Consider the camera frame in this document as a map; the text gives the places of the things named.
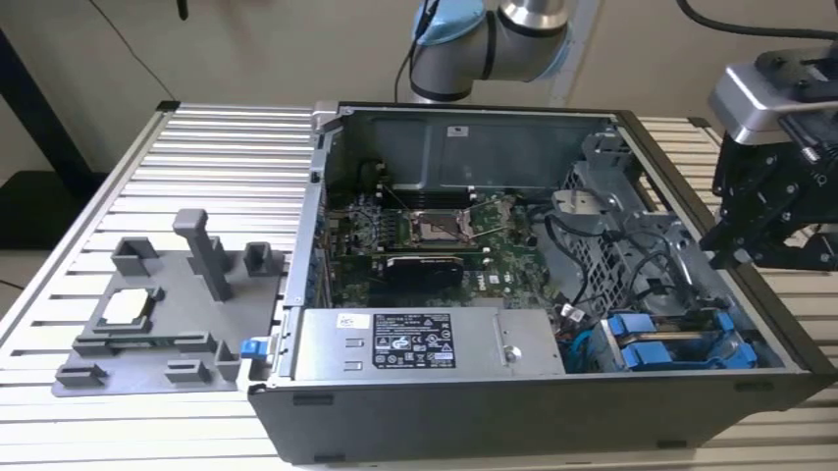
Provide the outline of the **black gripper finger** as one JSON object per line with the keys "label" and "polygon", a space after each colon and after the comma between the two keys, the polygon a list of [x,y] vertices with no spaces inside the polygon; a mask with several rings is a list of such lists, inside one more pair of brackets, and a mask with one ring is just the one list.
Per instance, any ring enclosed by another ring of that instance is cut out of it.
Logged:
{"label": "black gripper finger", "polygon": [[718,215],[716,224],[699,240],[714,269],[731,269],[742,264],[759,265],[763,254],[756,251],[758,232],[763,218],[744,215]]}
{"label": "black gripper finger", "polygon": [[758,242],[758,266],[796,271],[836,270],[836,229],[784,228],[764,231]]}

